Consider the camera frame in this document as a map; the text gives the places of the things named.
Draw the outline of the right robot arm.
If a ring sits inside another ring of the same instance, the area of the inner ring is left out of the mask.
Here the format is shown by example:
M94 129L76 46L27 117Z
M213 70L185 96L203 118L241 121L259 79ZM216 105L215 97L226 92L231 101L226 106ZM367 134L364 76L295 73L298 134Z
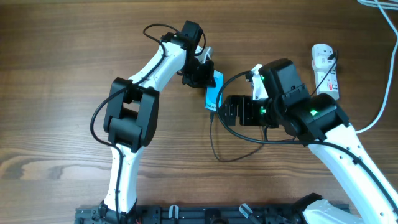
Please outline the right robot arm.
M283 127L292 145L311 150L342 186L358 214L334 207L321 195L309 194L294 203L289 223L396 223L397 192L368 156L348 116L329 95L311 96L297 69L282 58L245 76L263 87L266 96L231 95L216 104L221 124L230 131L235 118L248 126Z

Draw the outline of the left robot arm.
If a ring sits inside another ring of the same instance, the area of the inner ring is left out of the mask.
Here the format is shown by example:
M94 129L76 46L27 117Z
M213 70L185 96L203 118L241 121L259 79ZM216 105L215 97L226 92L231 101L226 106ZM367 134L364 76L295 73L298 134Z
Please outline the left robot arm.
M113 157L108 194L99 206L100 219L107 223L135 223L136 180L139 161L152 141L158 122L160 92L178 74L192 88L216 85L214 63L199 24L186 21L181 30L172 28L155 42L155 55L135 75L117 77L109 96L95 110L93 124L102 108L106 110L103 129L108 134L104 145Z

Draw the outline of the turquoise Galaxy smartphone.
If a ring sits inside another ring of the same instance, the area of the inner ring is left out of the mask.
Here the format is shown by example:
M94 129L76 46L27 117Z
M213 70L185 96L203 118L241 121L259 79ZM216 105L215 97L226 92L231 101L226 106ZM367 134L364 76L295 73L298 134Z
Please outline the turquoise Galaxy smartphone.
M218 92L220 91L221 87L223 86L223 74L217 70L214 70L214 79L216 86L215 87L208 87L206 89L205 94L205 108L216 112L216 99Z

